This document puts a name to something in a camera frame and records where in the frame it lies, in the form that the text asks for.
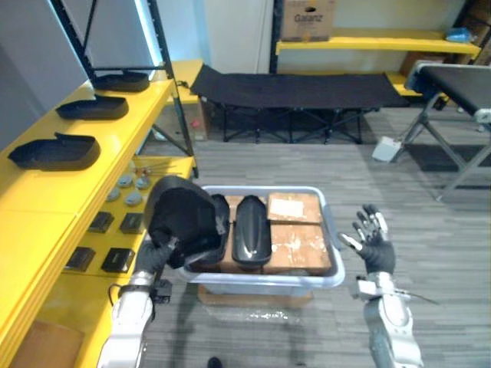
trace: black table top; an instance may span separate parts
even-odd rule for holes
[[[420,73],[470,115],[491,109],[491,67],[427,66]]]

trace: blue item on shelf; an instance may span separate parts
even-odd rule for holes
[[[467,28],[460,27],[449,29],[445,39],[451,42],[471,42],[473,40],[473,36]]]

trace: yellow shelving unit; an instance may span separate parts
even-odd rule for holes
[[[479,55],[480,48],[471,43],[449,42],[437,31],[404,29],[336,28],[329,41],[276,43],[276,54],[285,50],[385,50],[426,51],[451,54]],[[322,71],[314,74],[343,74],[345,71]],[[387,73],[397,92],[403,96],[419,96],[404,87],[406,77],[399,73]]]
[[[179,60],[172,62],[172,69],[174,70],[174,77],[176,81],[185,81],[191,87],[199,70],[203,66],[203,60],[192,59],[192,60]],[[187,104],[197,104],[198,96],[193,94],[189,88],[183,86],[178,86],[179,98],[183,105]],[[169,98],[167,104],[172,103],[172,98]]]
[[[193,170],[192,157],[160,157],[136,156],[124,173],[133,174],[133,182],[138,175],[135,168],[153,167],[155,175],[150,175],[154,184],[165,175],[177,175],[189,178]],[[104,341],[110,333],[111,305],[107,289],[111,284],[127,284],[133,273],[135,259],[127,273],[111,274],[101,269],[101,265],[112,247],[129,248],[138,252],[146,234],[124,234],[119,226],[128,212],[142,212],[151,187],[140,190],[143,202],[134,207],[124,204],[124,198],[134,186],[120,189],[120,197],[114,202],[106,202],[101,211],[110,212],[114,216],[109,229],[104,234],[86,232],[79,246],[95,250],[95,256],[85,272],[63,271],[54,283],[46,301],[43,303],[36,319],[60,324],[84,333],[84,341],[78,354],[77,368],[95,367]],[[114,288],[113,299],[117,299],[117,288]]]
[[[0,285],[5,296],[0,307],[0,366],[12,360],[71,253],[174,88],[173,80],[162,80],[139,93],[99,92],[125,97],[127,115],[118,120],[64,120],[51,110],[0,153],[0,278],[5,280]],[[93,95],[86,83],[62,103]],[[24,170],[8,159],[16,146],[53,138],[54,132],[94,136],[101,154],[91,167],[73,172]],[[181,176],[189,177],[192,157],[169,159],[176,160]]]

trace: white label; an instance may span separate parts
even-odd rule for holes
[[[304,204],[300,201],[287,201],[285,199],[274,198],[271,201],[271,213],[281,216],[303,217]]]

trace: black oval object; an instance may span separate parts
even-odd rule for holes
[[[32,140],[18,146],[8,158],[22,169],[75,171],[92,165],[101,153],[93,136],[54,135],[55,140]]]
[[[150,85],[148,75],[135,71],[123,71],[122,74],[106,74],[92,81],[98,90],[117,90],[120,92],[141,92]]]
[[[64,119],[114,120],[127,114],[128,102],[123,97],[95,95],[95,100],[78,100],[56,109]]]
[[[237,206],[232,258],[245,268],[258,268],[271,258],[271,229],[266,206],[255,195]]]
[[[215,203],[216,231],[219,233],[221,241],[220,247],[215,251],[210,251],[197,263],[200,265],[214,265],[223,260],[225,256],[226,244],[230,231],[230,207],[225,197],[221,194],[212,195]]]

